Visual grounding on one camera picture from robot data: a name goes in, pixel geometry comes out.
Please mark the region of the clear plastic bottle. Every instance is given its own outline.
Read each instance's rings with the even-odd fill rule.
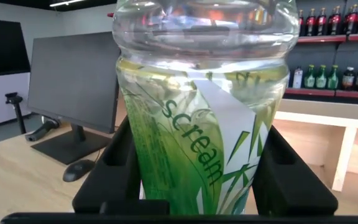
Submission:
[[[241,213],[288,83],[291,0],[119,1],[113,35],[146,198]]]

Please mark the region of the green bottle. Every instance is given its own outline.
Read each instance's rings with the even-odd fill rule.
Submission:
[[[336,88],[338,87],[338,76],[336,75],[337,70],[338,70],[338,66],[333,65],[333,69],[331,70],[331,73],[329,74],[328,77],[328,84],[327,84],[328,90],[336,90]]]
[[[308,73],[305,75],[304,84],[305,88],[314,88],[314,82],[316,81],[314,77],[314,65],[309,65]]]
[[[316,88],[317,89],[325,89],[327,85],[327,77],[326,77],[326,66],[320,66],[320,71],[316,77]]]

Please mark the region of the ceiling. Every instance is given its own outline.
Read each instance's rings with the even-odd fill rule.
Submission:
[[[16,6],[33,7],[37,9],[56,10],[60,12],[72,11],[77,9],[86,9],[89,7],[105,6],[108,4],[117,3],[117,0],[85,0],[71,3],[70,5],[57,6],[55,8],[49,7],[50,4],[57,1],[64,0],[0,0],[0,3],[11,4]]]

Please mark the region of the wooden desk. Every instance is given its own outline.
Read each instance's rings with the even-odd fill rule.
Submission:
[[[116,126],[121,124],[126,115],[122,100],[119,100],[118,108]],[[45,139],[69,130],[69,126],[63,125]],[[26,142],[23,136],[0,142],[0,221],[14,212],[72,210],[71,201],[87,175],[75,182],[64,182],[62,177],[67,166],[30,147],[36,143]],[[94,160],[97,155],[95,152],[86,158]]]

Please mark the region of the monitor screen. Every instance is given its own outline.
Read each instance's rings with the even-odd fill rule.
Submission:
[[[20,23],[0,21],[0,75],[29,71],[30,63]]]
[[[35,39],[30,110],[114,132],[119,51],[111,32]]]

